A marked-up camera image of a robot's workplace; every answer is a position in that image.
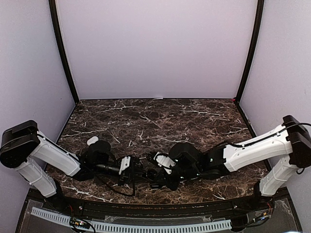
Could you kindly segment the white earbud charging case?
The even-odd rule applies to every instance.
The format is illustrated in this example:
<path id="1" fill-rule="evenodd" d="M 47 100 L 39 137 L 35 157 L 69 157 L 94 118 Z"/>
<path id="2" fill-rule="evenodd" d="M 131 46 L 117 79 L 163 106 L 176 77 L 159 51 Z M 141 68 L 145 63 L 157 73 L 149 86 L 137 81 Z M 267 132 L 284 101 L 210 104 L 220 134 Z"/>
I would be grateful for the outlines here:
<path id="1" fill-rule="evenodd" d="M 90 146 L 91 144 L 94 144 L 97 141 L 99 141 L 99 138 L 97 136 L 93 136 L 87 141 L 87 145 Z"/>

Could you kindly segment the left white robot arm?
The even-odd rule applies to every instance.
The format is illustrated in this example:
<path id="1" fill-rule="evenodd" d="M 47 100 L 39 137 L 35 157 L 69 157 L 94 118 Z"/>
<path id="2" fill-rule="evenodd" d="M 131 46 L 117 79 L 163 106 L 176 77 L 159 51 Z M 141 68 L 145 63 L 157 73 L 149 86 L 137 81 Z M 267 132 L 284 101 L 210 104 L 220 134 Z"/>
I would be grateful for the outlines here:
<path id="1" fill-rule="evenodd" d="M 135 180 L 147 177 L 138 158 L 124 156 L 117 159 L 111 152 L 110 144 L 96 136 L 90 138 L 87 145 L 82 155 L 75 155 L 49 140 L 35 121 L 28 120 L 3 132 L 0 162 L 17 171 L 43 196 L 50 198 L 50 205 L 59 212 L 65 211 L 69 202 L 60 194 L 56 181 L 37 164 L 37 160 L 80 182 L 91 180 L 97 174 L 116 176 L 118 185 L 134 184 Z"/>

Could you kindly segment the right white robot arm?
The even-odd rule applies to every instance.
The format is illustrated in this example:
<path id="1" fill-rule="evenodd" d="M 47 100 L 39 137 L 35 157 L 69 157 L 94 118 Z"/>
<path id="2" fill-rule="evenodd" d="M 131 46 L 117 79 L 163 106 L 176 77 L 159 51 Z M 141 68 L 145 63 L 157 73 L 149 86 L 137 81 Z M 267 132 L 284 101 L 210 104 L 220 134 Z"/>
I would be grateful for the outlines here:
<path id="1" fill-rule="evenodd" d="M 169 153 L 151 153 L 151 162 L 161 170 L 151 178 L 151 188 L 163 186 L 175 191 L 183 180 L 198 178 L 214 180 L 239 169 L 272 157 L 280 160 L 254 187 L 248 207 L 259 210 L 267 197 L 276 191 L 299 169 L 311 165 L 311 136 L 308 123 L 293 116 L 269 132 L 237 144 L 229 141 L 201 152 L 191 143 L 177 143 Z"/>

